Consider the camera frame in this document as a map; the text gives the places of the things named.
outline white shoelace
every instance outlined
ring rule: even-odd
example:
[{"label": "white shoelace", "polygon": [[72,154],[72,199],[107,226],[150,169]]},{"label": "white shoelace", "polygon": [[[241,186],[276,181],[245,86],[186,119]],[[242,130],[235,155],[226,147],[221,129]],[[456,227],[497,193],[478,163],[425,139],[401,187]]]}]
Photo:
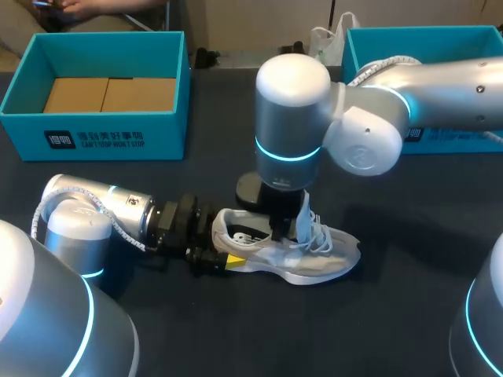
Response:
[{"label": "white shoelace", "polygon": [[[305,243],[298,243],[296,245],[290,245],[291,249],[300,249],[305,247],[311,253],[329,253],[332,251],[332,237],[330,236],[330,230],[327,225],[321,223],[320,215],[315,214],[313,211],[309,213],[311,217],[310,227],[311,227],[311,238]],[[311,250],[313,243],[316,243],[318,248]]]}]

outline phone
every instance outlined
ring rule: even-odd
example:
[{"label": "phone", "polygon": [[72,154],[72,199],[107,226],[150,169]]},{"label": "phone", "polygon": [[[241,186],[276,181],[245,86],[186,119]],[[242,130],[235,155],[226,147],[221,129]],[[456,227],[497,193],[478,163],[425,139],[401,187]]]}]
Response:
[{"label": "phone", "polygon": [[58,2],[40,2],[40,1],[35,1],[31,2],[34,6],[39,7],[39,8],[55,8],[55,9],[61,9],[61,6],[59,5]]}]

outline teal box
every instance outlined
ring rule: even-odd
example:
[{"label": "teal box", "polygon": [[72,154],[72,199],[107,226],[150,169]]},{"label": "teal box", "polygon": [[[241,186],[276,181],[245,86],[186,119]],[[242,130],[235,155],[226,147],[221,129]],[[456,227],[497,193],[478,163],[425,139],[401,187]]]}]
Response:
[{"label": "teal box", "polygon": [[[499,57],[503,56],[503,38],[493,26],[350,29],[344,46],[343,81],[349,83],[365,64],[395,55],[415,57],[423,64]],[[496,134],[503,137],[503,131]],[[503,145],[472,132],[411,129],[402,152],[503,152]]]},{"label": "teal box", "polygon": [[[43,114],[58,77],[176,78],[173,111]],[[182,32],[40,34],[0,120],[24,161],[182,159],[189,94]]]}]

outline sneaker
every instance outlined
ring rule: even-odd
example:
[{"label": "sneaker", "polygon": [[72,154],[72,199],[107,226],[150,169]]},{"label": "sneaker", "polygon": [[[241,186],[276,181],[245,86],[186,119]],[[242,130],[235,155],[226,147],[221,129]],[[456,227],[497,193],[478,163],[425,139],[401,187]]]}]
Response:
[{"label": "sneaker", "polygon": [[217,251],[244,259],[228,269],[276,273],[290,284],[311,285],[349,272],[360,259],[358,240],[320,223],[306,192],[292,237],[271,239],[269,217],[246,210],[221,210],[211,230]]}]

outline white plastic bag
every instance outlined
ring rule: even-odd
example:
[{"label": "white plastic bag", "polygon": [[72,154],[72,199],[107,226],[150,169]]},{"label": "white plastic bag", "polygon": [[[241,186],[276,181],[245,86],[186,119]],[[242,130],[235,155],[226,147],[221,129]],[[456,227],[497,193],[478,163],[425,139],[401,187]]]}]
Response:
[{"label": "white plastic bag", "polygon": [[315,27],[311,30],[309,55],[322,62],[323,65],[340,65],[343,61],[345,36],[343,20],[345,16],[351,16],[351,25],[349,28],[360,27],[356,16],[352,12],[345,12],[340,17],[335,34],[323,27]]}]

